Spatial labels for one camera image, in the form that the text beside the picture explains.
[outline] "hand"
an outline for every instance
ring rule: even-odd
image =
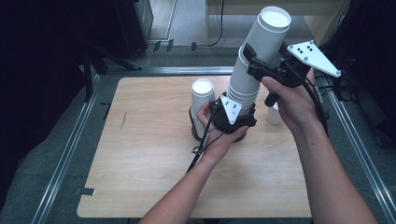
[[[306,77],[315,83],[313,68]],[[277,101],[279,114],[291,131],[300,131],[308,121],[318,119],[315,104],[303,86],[288,88],[271,77],[263,77],[262,84],[269,92],[280,96]]]
[[[209,109],[209,102],[206,102],[198,111],[197,118],[201,121],[202,125],[206,127],[210,116],[211,113]],[[230,145],[236,139],[244,135],[247,131],[248,126],[244,126],[236,130],[234,133],[226,134],[217,130],[213,123],[210,123],[209,138],[207,143],[210,144],[211,142],[215,141],[216,138],[218,138],[221,134],[222,136],[205,150],[204,156],[201,158],[201,160],[208,160],[213,164],[218,163],[225,156],[228,149],[230,148]]]

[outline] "person's left hand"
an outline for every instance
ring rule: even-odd
[[[201,109],[197,113],[198,120],[201,121],[204,128],[209,122],[209,118],[211,116],[209,109],[209,102],[206,102]],[[238,138],[242,137],[248,131],[248,126],[243,126],[236,130],[233,133],[226,134],[222,133],[215,128],[213,122],[210,123],[209,127],[209,138],[207,139],[207,144],[213,142],[216,138],[218,138],[221,134],[222,136],[217,139],[213,144],[211,144],[204,152],[204,156],[201,160],[208,160],[213,164],[218,163],[227,153],[230,145]]]

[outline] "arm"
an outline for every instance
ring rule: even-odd
[[[197,114],[204,126],[210,117],[208,107],[209,103],[206,103]],[[140,223],[186,223],[210,173],[225,156],[231,143],[247,130],[248,127],[242,127],[232,134],[224,134],[210,145],[196,165],[145,214]],[[212,130],[207,143],[211,143],[220,134],[221,132]]]
[[[314,81],[313,76],[311,69],[307,77]],[[348,178],[305,89],[290,89],[269,77],[262,83],[280,96],[279,112],[298,148],[314,222],[376,223]]]

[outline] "wooden tabletop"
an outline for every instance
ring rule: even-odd
[[[120,81],[82,195],[80,217],[142,217],[186,173],[199,145],[191,135],[191,85],[200,77]],[[219,97],[230,77],[207,77]],[[261,86],[255,127],[209,177],[191,217],[311,217],[303,170],[283,123],[265,119]]]

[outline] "person's right hand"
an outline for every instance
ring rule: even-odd
[[[306,77],[315,83],[313,68],[309,70]],[[292,132],[299,132],[308,121],[318,119],[315,104],[303,86],[288,88],[271,77],[263,77],[262,84],[269,92],[280,96],[277,101],[279,113]]]

